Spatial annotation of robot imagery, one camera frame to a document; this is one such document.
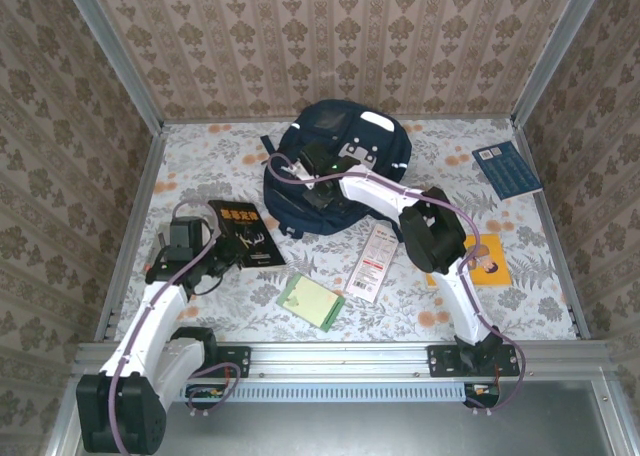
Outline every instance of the green notepad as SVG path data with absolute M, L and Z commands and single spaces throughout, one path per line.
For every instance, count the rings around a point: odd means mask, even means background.
M 344 298 L 298 273 L 289 281 L 277 304 L 326 332 L 344 305 Z

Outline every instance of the blue book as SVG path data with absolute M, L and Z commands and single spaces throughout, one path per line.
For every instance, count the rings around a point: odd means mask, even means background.
M 502 201 L 542 190 L 540 180 L 511 141 L 476 149 L 472 154 Z

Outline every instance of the navy backpack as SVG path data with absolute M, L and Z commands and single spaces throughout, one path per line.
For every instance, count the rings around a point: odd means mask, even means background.
M 329 154 L 352 156 L 376 173 L 399 182 L 411 157 L 407 132 L 395 119 L 350 101 L 327 99 L 305 108 L 282 136 L 276 150 L 268 136 L 262 138 L 267 151 L 285 154 L 295 163 L 300 150 L 311 142 L 322 143 Z M 292 176 L 281 168 L 286 163 L 273 162 L 278 174 Z M 386 219 L 371 208 L 347 201 L 330 203 L 316 209 L 304 197 L 304 185 L 278 181 L 265 168 L 264 202 L 267 210 L 280 222 L 280 231 L 294 239 L 305 232 L 334 234 L 348 228 L 367 214 Z

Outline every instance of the black book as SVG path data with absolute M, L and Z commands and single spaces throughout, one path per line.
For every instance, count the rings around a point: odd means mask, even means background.
M 286 265 L 255 204 L 214 199 L 209 205 L 218 215 L 222 234 L 235 237 L 246 246 L 247 254 L 241 260 L 243 269 L 268 270 Z

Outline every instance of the backpack strap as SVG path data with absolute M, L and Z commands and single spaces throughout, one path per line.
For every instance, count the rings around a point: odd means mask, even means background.
M 264 149 L 267 150 L 267 153 L 269 153 L 269 155 L 271 155 L 271 154 L 276 152 L 276 148 L 273 145 L 273 143 L 271 142 L 271 140 L 269 139 L 269 135 L 268 134 L 265 134 L 264 136 L 261 136 L 260 137 L 260 141 L 264 145 Z

